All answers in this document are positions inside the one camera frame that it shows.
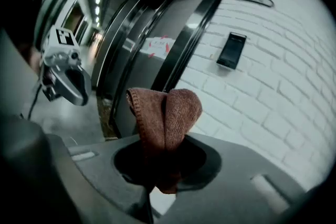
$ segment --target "white brick wall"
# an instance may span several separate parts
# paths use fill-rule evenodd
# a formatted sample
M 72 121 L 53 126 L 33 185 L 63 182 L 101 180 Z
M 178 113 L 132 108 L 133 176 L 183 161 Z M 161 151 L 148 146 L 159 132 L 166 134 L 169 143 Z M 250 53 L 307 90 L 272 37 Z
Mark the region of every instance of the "white brick wall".
M 222 0 L 177 88 L 202 102 L 193 131 L 248 146 L 309 189 L 336 150 L 336 27 L 320 0 L 273 2 Z M 231 31 L 247 36 L 236 70 L 216 64 Z

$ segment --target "robotic arm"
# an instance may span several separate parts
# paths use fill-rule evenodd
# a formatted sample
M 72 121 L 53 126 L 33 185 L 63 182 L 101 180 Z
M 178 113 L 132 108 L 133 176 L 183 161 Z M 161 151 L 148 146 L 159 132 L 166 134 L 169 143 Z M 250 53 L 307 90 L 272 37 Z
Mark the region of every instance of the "robotic arm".
M 71 30 L 53 25 L 41 47 L 39 82 L 49 101 L 63 96 L 85 105 L 91 95 L 91 78 L 81 67 L 79 46 Z

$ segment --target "microfiber cloth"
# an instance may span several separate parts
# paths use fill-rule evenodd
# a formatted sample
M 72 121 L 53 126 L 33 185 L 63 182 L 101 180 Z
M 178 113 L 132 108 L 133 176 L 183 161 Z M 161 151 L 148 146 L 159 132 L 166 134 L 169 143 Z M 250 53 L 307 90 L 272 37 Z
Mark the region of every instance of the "microfiber cloth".
M 157 186 L 163 193 L 176 193 L 181 180 L 176 151 L 202 113 L 199 98 L 186 89 L 164 93 L 132 88 L 126 96 L 137 120 L 147 189 Z

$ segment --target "black cable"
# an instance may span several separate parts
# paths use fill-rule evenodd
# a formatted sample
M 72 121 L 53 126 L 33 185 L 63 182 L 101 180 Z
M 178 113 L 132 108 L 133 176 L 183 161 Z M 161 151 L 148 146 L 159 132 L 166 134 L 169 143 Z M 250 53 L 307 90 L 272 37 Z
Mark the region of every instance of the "black cable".
M 36 90 L 36 93 L 35 93 L 34 100 L 33 100 L 32 104 L 31 104 L 30 109 L 29 109 L 28 118 L 27 118 L 28 120 L 30 120 L 31 113 L 32 113 L 33 108 L 34 108 L 34 106 L 35 106 L 35 104 L 36 104 L 37 97 L 38 97 L 38 93 L 40 92 L 41 88 L 42 88 L 42 85 L 40 84 L 40 85 L 37 87 L 37 90 Z

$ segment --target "gray floor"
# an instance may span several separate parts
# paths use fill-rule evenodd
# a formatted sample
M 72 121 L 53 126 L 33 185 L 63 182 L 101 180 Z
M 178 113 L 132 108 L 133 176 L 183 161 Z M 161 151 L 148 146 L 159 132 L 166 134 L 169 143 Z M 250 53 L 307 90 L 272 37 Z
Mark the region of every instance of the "gray floor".
M 91 74 L 94 65 L 93 49 L 81 46 L 80 55 L 83 68 Z M 32 92 L 23 109 L 24 115 L 29 111 L 33 96 Z M 49 102 L 41 91 L 31 120 L 40 124 L 46 133 L 61 136 L 67 147 L 104 141 L 94 92 L 85 106 L 75 106 L 62 97 Z

